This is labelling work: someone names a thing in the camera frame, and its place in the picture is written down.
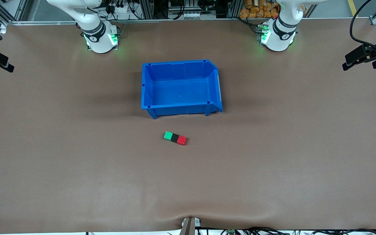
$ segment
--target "green block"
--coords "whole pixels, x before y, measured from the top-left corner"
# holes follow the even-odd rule
[[[171,138],[172,138],[172,133],[171,132],[169,132],[169,131],[167,131],[167,132],[165,132],[165,134],[164,134],[164,139],[167,139],[167,140],[170,140]]]

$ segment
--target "brown table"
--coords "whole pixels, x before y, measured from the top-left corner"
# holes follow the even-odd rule
[[[69,26],[8,28],[0,52],[0,233],[376,228],[376,70],[343,72],[349,19],[286,52],[237,21],[128,25],[97,55]],[[355,35],[376,42],[367,19]],[[210,59],[224,113],[151,119],[145,62]],[[187,146],[162,139],[189,137]]]

